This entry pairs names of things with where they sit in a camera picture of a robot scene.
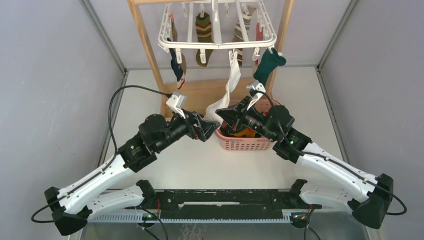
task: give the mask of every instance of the brown sock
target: brown sock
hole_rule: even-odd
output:
[[[246,14],[245,12],[243,12],[243,22],[244,22],[244,26],[246,28],[246,32],[249,31],[250,27],[251,27],[251,18],[252,18],[252,14],[256,11],[256,8],[254,7],[247,7],[247,10],[249,11],[249,14]],[[237,21],[236,25],[235,25],[235,29],[234,29],[234,38],[232,39],[233,42],[243,42],[243,34],[242,34],[242,28],[240,26],[240,22]],[[243,48],[237,48],[237,62],[238,65],[241,67],[243,64]]]
[[[203,17],[200,17],[200,13],[196,16],[196,34],[197,34],[197,41],[199,43],[213,43],[212,41],[212,23],[211,23],[211,16],[204,13]],[[196,53],[196,62],[201,67],[206,67],[209,62],[209,57],[211,56],[211,53],[214,51],[213,49],[205,49],[205,55],[206,55],[206,63],[202,63],[200,59],[200,49],[197,50]]]

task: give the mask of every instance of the plastic basket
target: plastic basket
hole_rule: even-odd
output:
[[[230,100],[229,105],[231,106],[239,102],[240,100]],[[278,101],[272,100],[272,102],[274,105],[281,105]],[[254,108],[256,108],[258,112],[268,112],[271,105],[267,99],[260,99],[254,105]],[[215,135],[218,137],[221,147],[230,151],[268,150],[274,145],[274,142],[271,142],[266,137],[227,137],[222,135],[219,129],[215,131]]]

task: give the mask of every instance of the wooden drying rack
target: wooden drying rack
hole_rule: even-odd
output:
[[[161,72],[156,62],[155,54],[153,53],[152,44],[150,43],[149,36],[146,30],[145,22],[140,12],[139,5],[144,4],[166,4],[166,3],[178,3],[178,2],[194,2],[198,0],[127,0],[129,9],[131,10],[132,17],[134,18],[135,26],[137,27],[138,34],[140,35],[141,42],[143,43],[148,62],[151,70],[153,71],[154,78],[157,83],[159,91],[165,93],[172,93],[177,90],[177,84],[164,83],[162,80]],[[294,0],[285,0],[284,7],[281,14],[281,21],[277,33],[277,41],[275,43],[275,49],[279,52],[283,49],[284,40],[286,38],[287,29],[289,26],[290,15],[292,14]],[[266,84],[266,91],[272,98],[272,89],[274,79],[277,74],[275,69],[268,78]],[[253,77],[242,77],[236,87],[231,93],[231,99],[243,99],[247,95],[246,85],[253,81]],[[184,109],[188,111],[196,111],[200,114],[205,114],[205,109],[210,104],[218,101],[225,94],[225,86],[228,82],[228,78],[225,79],[214,79],[214,80],[202,80],[202,81],[186,81],[184,87],[178,92],[185,94],[187,100],[184,103]],[[166,98],[162,98],[160,105],[160,114],[166,118],[172,117],[173,113],[171,109],[166,105]]]

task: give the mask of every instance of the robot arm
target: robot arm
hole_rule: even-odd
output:
[[[196,112],[183,110],[185,96],[174,92],[167,104],[175,114],[170,121],[152,114],[138,126],[138,133],[121,146],[116,156],[100,167],[64,187],[50,187],[44,192],[55,225],[62,235],[69,235],[87,224],[87,219],[113,209],[139,205],[150,184],[136,185],[118,192],[100,195],[120,180],[131,176],[157,159],[165,148],[183,136],[205,142],[220,124],[207,121]]]
[[[247,88],[251,95],[255,93],[258,84],[254,82]],[[240,103],[218,109],[216,113],[233,130],[247,126],[271,141],[277,141],[273,150],[278,156],[318,171],[342,186],[317,186],[298,179],[292,189],[305,203],[352,211],[352,215],[362,224],[380,228],[392,201],[393,179],[386,174],[376,177],[326,152],[292,127],[295,119],[283,105],[271,107],[268,115],[265,115],[251,107],[251,99],[255,99],[255,96],[247,96]]]

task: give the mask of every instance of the gray wall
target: gray wall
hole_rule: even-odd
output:
[[[317,65],[323,55],[340,19],[350,0],[296,0],[291,14],[290,24],[285,38],[283,53],[287,65]],[[128,69],[150,68],[149,62],[137,32],[130,8],[125,0],[91,0],[120,58]],[[278,31],[283,0],[264,0],[266,11],[272,21],[275,31]],[[159,67],[170,68],[171,57],[157,44],[159,26],[164,14],[164,4],[141,5],[140,11],[146,23],[147,32]],[[230,4],[230,16],[226,17],[223,4],[219,5],[223,41],[231,41],[237,22],[236,6]],[[172,4],[175,13],[175,27],[178,40],[187,40],[188,17],[184,17],[183,8],[179,3]],[[210,4],[206,12],[211,13]],[[199,13],[199,4],[194,5],[193,13]],[[256,26],[256,15],[251,26]],[[249,39],[255,39],[255,28],[251,27]],[[193,42],[197,41],[193,30]],[[189,67],[199,67],[196,64],[196,50],[182,50]],[[252,66],[253,49],[244,49],[243,66]],[[228,67],[228,51],[215,50],[209,59],[208,67]]]
[[[352,163],[390,175],[408,206],[386,216],[389,240],[422,239],[423,12],[422,0],[360,1],[323,68]]]
[[[62,239],[31,214],[95,166],[121,73],[77,0],[1,1],[0,33],[0,238]]]

